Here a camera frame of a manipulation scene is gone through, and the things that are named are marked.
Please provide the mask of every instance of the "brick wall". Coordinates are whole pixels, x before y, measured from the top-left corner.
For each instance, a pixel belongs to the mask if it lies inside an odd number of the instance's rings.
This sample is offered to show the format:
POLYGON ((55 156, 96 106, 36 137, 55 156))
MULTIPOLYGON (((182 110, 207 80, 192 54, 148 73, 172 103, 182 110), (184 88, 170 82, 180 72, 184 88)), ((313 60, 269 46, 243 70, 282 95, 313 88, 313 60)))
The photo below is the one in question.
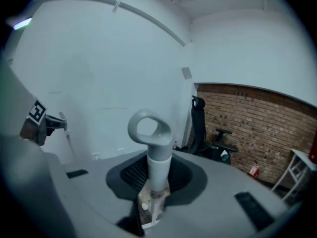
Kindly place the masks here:
POLYGON ((310 151, 317 109, 307 104, 266 90, 233 85, 202 84, 197 96, 206 102, 207 140, 214 141, 217 128, 232 131, 232 135, 223 137, 226 144, 239 148, 231 155, 231 164, 246 173, 256 160, 259 179, 276 183, 290 162, 291 148, 310 151))

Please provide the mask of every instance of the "wall outlet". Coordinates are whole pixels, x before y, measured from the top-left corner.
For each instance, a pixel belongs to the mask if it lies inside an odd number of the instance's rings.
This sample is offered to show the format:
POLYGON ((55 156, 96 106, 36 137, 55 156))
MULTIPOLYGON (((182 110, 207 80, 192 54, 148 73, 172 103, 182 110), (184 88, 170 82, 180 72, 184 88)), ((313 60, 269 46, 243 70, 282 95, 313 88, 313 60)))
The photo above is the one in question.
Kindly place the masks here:
POLYGON ((92 153, 93 154, 93 160, 98 160, 100 159, 100 152, 92 153))
POLYGON ((124 154, 125 153, 124 147, 118 148, 117 151, 118 151, 119 154, 124 154))

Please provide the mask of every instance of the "office chair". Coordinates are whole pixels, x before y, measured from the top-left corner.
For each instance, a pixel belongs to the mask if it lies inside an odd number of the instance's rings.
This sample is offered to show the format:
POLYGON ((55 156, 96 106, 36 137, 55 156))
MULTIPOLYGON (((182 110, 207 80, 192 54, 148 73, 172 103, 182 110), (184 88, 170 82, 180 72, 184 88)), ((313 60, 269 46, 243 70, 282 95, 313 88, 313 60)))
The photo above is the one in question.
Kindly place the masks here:
POLYGON ((185 146, 181 148, 181 151, 230 165, 230 152, 237 152, 238 148, 223 144, 221 139, 224 134, 231 134, 232 132, 224 129, 217 129, 219 134, 217 135, 215 142, 213 144, 207 142, 204 111, 205 101, 196 96, 192 97, 191 115, 194 130, 194 141, 190 147, 185 146), (225 161, 222 160, 220 156, 224 150, 228 153, 228 158, 225 161))

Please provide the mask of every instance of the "chair armrest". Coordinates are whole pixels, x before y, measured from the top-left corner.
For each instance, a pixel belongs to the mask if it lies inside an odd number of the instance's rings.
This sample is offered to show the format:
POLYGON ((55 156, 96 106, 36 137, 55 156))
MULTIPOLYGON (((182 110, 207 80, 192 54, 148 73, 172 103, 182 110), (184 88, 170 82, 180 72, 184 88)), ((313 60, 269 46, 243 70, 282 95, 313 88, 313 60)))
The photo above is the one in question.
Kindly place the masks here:
POLYGON ((218 131, 218 132, 222 132, 222 133, 226 133, 226 134, 232 134, 232 132, 231 132, 231 131, 229 131, 229 130, 225 130, 225 129, 216 129, 216 131, 218 131))

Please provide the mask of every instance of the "chair headrest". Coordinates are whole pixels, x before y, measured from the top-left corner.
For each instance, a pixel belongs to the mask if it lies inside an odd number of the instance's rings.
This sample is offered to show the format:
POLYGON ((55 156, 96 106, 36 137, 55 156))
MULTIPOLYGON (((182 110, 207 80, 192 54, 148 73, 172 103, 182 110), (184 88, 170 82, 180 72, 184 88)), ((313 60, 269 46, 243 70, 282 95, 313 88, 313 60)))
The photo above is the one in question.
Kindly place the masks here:
POLYGON ((205 101, 202 98, 196 97, 194 95, 192 95, 192 97, 192 107, 194 109, 203 109, 205 106, 205 101))

